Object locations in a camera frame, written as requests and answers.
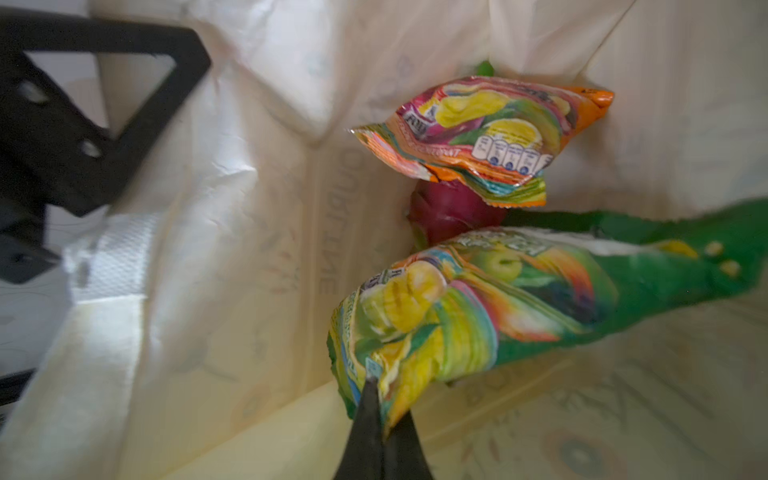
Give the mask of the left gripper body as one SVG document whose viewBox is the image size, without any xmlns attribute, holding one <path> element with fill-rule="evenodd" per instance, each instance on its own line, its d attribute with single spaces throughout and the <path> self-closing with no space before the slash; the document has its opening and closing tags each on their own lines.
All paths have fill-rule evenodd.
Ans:
<svg viewBox="0 0 768 480">
<path fill-rule="evenodd" d="M 168 56 L 173 69 L 117 136 L 92 122 L 31 52 Z M 49 205 L 83 217 L 114 202 L 211 59 L 191 28 L 1 10 L 1 278 L 24 284 L 52 269 Z"/>
</svg>

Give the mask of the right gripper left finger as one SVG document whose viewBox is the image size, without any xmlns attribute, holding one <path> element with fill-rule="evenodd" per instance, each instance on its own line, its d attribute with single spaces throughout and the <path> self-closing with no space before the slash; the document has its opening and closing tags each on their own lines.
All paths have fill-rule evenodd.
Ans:
<svg viewBox="0 0 768 480">
<path fill-rule="evenodd" d="M 350 434 L 334 480 L 384 478 L 384 443 L 378 380 L 366 379 Z"/>
</svg>

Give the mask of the pink dragon fruit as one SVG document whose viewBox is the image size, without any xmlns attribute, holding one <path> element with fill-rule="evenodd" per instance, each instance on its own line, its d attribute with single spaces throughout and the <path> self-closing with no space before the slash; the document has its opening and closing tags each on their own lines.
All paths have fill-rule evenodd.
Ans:
<svg viewBox="0 0 768 480">
<path fill-rule="evenodd" d="M 419 251 L 462 233 L 499 226 L 506 214 L 506 209 L 488 205 L 460 182 L 419 180 L 410 196 L 407 219 Z"/>
</svg>

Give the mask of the green spring tea candy bag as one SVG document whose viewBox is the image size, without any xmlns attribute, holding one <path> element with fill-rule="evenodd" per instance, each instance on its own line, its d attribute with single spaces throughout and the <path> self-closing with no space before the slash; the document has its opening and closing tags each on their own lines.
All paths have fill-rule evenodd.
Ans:
<svg viewBox="0 0 768 480">
<path fill-rule="evenodd" d="M 378 381 L 391 430 L 424 390 L 584 345 L 655 315 L 740 295 L 767 262 L 767 203 L 692 219 L 515 210 L 372 276 L 331 317 L 332 373 L 349 415 Z"/>
</svg>

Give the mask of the green bell pepper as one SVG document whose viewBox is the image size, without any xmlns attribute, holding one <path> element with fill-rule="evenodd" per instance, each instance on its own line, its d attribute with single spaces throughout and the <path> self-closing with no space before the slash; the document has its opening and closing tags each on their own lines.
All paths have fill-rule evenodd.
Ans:
<svg viewBox="0 0 768 480">
<path fill-rule="evenodd" d="M 475 75 L 483 76 L 483 77 L 493 77 L 495 75 L 495 69 L 488 60 L 485 60 L 477 66 L 475 70 Z"/>
</svg>

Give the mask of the red candy bag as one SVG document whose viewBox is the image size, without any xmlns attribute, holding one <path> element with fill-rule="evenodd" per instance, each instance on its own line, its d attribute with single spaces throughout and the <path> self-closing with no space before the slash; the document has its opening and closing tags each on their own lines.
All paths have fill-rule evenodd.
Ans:
<svg viewBox="0 0 768 480">
<path fill-rule="evenodd" d="M 384 122 L 352 132 L 407 177 L 458 182 L 495 207 L 543 206 L 543 169 L 613 101 L 610 91 L 470 76 L 433 87 Z"/>
</svg>

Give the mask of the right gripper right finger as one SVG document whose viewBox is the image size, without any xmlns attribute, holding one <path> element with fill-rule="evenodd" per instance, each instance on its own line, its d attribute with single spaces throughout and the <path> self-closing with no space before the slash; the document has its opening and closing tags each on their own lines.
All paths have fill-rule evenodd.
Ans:
<svg viewBox="0 0 768 480">
<path fill-rule="evenodd" d="M 411 412 L 392 428 L 384 443 L 385 480 L 433 480 Z"/>
</svg>

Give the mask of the cream canvas grocery bag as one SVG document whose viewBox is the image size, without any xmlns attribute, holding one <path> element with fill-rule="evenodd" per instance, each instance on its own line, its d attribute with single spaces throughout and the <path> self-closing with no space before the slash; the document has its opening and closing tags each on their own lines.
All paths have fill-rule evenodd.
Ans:
<svg viewBox="0 0 768 480">
<path fill-rule="evenodd" d="M 350 423 L 337 304 L 413 246 L 414 183 L 351 128 L 482 61 L 610 90 L 546 169 L 552 210 L 693 217 L 767 193 L 763 1 L 94 1 L 186 24 L 212 67 L 120 201 L 56 220 L 58 328 L 5 479 L 329 479 Z M 70 294 L 56 320 L 55 292 Z M 451 386 L 414 417 L 439 479 L 763 479 L 767 288 Z"/>
</svg>

